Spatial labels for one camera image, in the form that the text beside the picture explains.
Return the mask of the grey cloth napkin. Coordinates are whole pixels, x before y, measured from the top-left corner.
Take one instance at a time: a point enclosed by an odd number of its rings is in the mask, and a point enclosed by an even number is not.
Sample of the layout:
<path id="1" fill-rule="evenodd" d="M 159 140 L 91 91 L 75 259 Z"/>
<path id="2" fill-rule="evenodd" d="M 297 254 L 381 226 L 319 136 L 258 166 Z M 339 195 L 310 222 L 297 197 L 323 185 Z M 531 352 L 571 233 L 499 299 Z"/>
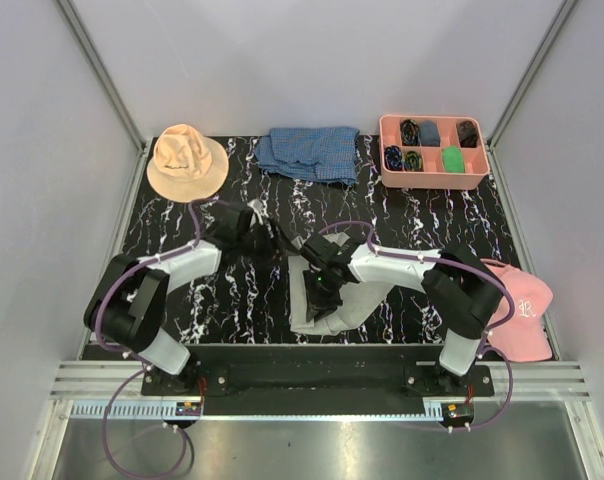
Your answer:
<path id="1" fill-rule="evenodd" d="M 305 270 L 320 270 L 300 253 L 288 257 L 290 289 L 290 327 L 297 334 L 308 336 L 335 336 L 359 328 L 373 311 L 386 299 L 392 289 L 380 282 L 353 283 L 341 286 L 343 305 L 335 313 L 316 321 L 306 321 L 306 298 L 303 281 Z"/>

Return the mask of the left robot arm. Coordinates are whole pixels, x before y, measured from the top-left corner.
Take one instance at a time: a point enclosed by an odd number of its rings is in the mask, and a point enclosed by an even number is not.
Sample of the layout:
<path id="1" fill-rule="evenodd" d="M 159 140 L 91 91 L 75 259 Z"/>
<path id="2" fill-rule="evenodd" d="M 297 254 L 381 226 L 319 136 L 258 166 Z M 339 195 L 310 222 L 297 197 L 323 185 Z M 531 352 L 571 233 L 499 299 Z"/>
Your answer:
<path id="1" fill-rule="evenodd" d="M 185 245 L 147 257 L 113 257 L 88 306 L 83 323 L 102 347 L 129 353 L 163 373 L 178 396 L 198 382 L 198 360 L 163 327 L 166 300 L 174 290 L 247 257 L 260 264 L 279 261 L 296 247 L 257 201 L 224 203 L 221 214 Z"/>

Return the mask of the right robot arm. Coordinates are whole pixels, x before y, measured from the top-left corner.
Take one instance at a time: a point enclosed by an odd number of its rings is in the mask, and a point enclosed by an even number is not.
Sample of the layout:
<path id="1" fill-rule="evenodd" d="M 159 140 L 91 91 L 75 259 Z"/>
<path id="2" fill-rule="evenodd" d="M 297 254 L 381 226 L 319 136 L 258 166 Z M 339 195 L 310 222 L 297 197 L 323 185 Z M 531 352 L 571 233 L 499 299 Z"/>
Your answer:
<path id="1" fill-rule="evenodd" d="M 310 236 L 300 247 L 307 267 L 291 280 L 300 285 L 303 319 L 326 327 L 364 321 L 388 291 L 427 296 L 446 327 L 436 384 L 458 396 L 472 383 L 471 368 L 502 301 L 512 313 L 504 283 L 465 245 L 440 250 L 384 249 L 360 240 Z"/>

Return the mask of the orange bucket hat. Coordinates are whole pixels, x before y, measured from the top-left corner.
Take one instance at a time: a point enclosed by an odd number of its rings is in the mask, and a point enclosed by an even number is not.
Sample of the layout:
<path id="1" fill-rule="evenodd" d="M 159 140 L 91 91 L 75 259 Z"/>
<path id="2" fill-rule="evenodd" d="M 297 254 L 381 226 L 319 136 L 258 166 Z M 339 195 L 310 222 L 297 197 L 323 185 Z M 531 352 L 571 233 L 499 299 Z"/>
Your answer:
<path id="1" fill-rule="evenodd" d="M 183 204 L 216 194 L 228 173 L 225 148 L 187 124 L 162 132 L 146 168 L 148 182 L 159 196 Z"/>

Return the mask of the blue checkered cloth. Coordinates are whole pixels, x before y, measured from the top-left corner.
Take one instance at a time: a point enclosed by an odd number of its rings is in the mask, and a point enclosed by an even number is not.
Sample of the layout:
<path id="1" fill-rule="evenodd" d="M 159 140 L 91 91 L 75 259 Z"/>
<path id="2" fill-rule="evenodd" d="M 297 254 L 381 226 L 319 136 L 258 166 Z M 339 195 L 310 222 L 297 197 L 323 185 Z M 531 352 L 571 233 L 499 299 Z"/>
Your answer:
<path id="1" fill-rule="evenodd" d="M 272 128 L 255 147 L 258 167 L 294 180 L 353 186 L 357 139 L 353 127 Z"/>

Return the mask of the blue dotted rolled sock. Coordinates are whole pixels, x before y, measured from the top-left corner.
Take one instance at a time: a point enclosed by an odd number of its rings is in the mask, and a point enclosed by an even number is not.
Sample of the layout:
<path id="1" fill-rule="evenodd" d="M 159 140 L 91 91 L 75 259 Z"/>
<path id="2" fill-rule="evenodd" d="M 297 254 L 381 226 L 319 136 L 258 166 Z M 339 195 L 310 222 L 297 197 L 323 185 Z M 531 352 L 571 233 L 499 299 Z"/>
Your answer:
<path id="1" fill-rule="evenodd" d="M 392 145 L 384 149 L 386 167 L 391 171 L 403 170 L 403 154 L 398 146 Z"/>

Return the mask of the yellow patterned rolled sock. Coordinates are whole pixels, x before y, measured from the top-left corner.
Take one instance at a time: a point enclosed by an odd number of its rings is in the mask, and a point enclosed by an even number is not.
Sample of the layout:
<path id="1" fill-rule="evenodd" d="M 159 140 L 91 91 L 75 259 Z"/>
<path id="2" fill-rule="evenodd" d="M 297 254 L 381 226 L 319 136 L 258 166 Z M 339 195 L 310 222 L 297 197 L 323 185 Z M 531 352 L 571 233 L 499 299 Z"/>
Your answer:
<path id="1" fill-rule="evenodd" d="M 424 162 L 421 153 L 409 150 L 403 154 L 403 168 L 407 172 L 423 172 Z"/>

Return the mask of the pink compartment tray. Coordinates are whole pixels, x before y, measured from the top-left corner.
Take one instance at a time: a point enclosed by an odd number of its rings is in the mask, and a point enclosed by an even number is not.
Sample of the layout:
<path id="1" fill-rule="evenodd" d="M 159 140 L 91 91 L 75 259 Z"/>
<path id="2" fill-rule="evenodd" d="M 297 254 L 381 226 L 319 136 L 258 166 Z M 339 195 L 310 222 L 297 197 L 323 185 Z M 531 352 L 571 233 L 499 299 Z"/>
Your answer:
<path id="1" fill-rule="evenodd" d="M 440 146 L 403 146 L 399 125 L 404 119 L 413 119 L 418 125 L 425 120 L 434 121 L 441 138 Z M 462 120 L 475 123 L 480 135 L 476 148 L 460 147 L 456 124 Z M 386 114 L 379 119 L 379 142 L 381 179 L 389 188 L 473 190 L 491 171 L 480 125 L 472 117 Z M 419 151 L 423 157 L 424 171 L 407 172 L 404 168 L 402 171 L 389 170 L 384 160 L 384 149 L 392 145 L 398 146 L 402 154 L 409 150 Z M 444 170 L 442 150 L 449 146 L 457 146 L 462 150 L 465 173 L 454 174 Z"/>

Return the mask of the black patterned sock top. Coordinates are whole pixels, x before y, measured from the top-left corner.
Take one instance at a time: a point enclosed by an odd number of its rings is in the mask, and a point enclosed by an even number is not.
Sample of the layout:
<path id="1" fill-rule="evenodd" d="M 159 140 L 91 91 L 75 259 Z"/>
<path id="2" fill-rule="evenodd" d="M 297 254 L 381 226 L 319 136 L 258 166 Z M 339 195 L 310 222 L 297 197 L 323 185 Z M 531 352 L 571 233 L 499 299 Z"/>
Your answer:
<path id="1" fill-rule="evenodd" d="M 403 146 L 420 145 L 420 127 L 413 119 L 402 120 L 399 128 Z"/>

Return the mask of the green rolled sock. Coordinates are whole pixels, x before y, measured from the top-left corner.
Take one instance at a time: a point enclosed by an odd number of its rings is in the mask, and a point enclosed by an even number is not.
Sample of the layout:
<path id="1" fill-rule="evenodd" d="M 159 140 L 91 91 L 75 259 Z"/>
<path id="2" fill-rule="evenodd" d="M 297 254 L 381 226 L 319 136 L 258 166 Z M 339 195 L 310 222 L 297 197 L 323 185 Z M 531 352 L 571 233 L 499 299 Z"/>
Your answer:
<path id="1" fill-rule="evenodd" d="M 464 155 L 457 146 L 449 146 L 442 150 L 442 162 L 447 173 L 463 174 L 466 172 Z"/>

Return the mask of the blue grey rolled sock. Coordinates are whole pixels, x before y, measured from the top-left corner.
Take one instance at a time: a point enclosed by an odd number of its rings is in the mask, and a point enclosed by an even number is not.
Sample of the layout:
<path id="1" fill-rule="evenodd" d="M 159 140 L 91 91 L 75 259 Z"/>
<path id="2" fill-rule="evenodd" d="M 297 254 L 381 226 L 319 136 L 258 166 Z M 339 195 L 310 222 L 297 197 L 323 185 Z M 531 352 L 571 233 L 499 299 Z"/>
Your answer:
<path id="1" fill-rule="evenodd" d="M 437 124 L 432 120 L 425 120 L 419 124 L 420 144 L 423 147 L 439 147 L 441 138 Z"/>

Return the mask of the pink baseball cap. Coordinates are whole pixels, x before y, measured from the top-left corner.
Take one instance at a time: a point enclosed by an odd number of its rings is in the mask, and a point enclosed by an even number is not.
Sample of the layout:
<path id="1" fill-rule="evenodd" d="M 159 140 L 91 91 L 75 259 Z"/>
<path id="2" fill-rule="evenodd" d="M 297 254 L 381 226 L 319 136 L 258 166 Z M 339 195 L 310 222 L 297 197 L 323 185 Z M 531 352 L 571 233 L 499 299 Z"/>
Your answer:
<path id="1" fill-rule="evenodd" d="M 553 356 L 542 317 L 553 299 L 551 289 L 539 278 L 498 260 L 482 262 L 506 287 L 514 301 L 514 314 L 492 330 L 488 340 L 511 362 L 539 362 Z"/>

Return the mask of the dark brown rolled sock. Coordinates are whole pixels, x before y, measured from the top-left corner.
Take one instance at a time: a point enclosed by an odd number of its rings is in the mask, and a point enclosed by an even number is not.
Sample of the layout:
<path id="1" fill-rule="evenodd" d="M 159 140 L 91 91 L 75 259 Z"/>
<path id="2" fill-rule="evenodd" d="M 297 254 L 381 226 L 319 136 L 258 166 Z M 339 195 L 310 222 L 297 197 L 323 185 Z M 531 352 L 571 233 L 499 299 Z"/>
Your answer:
<path id="1" fill-rule="evenodd" d="M 476 148 L 479 141 L 479 131 L 471 120 L 462 120 L 456 124 L 459 145 L 461 148 Z"/>

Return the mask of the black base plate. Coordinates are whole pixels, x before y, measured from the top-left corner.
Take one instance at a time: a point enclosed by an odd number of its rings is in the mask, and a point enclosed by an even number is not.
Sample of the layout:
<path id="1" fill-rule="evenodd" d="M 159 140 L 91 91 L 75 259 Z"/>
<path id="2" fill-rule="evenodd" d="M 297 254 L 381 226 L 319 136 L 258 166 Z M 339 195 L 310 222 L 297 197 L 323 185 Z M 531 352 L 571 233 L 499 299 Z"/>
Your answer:
<path id="1" fill-rule="evenodd" d="M 201 345 L 181 376 L 153 369 L 144 396 L 228 396 L 252 388 L 379 388 L 424 397 L 472 395 L 495 389 L 490 370 L 474 364 L 456 377 L 438 364 L 440 346 L 428 345 Z"/>

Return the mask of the aluminium front rail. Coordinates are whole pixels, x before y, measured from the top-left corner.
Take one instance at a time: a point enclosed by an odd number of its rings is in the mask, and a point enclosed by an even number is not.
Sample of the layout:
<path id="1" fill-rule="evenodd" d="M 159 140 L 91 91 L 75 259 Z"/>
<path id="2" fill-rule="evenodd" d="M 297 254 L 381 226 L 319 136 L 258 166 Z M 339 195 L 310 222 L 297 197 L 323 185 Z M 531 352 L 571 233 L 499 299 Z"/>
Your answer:
<path id="1" fill-rule="evenodd" d="M 164 421 L 434 421 L 451 417 L 483 401 L 586 401 L 590 398 L 581 368 L 571 362 L 543 362 L 511 367 L 482 362 L 489 368 L 495 393 L 488 398 L 424 397 L 379 388 L 252 388 L 228 396 L 196 394 L 144 396 L 144 371 L 132 362 L 65 362 L 58 369 L 51 396 L 70 402 L 78 418 L 104 414 L 121 419 Z"/>

